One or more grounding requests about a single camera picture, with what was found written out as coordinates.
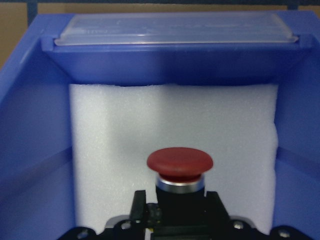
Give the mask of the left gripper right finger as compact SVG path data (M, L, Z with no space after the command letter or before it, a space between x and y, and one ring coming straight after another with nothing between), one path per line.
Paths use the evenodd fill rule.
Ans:
M209 223L228 223L230 216L216 191L207 191L205 213Z

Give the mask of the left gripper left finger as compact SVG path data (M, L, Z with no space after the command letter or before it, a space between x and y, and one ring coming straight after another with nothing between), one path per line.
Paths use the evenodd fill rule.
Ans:
M147 198L145 190L134 192L129 219L135 224L145 225L147 221Z

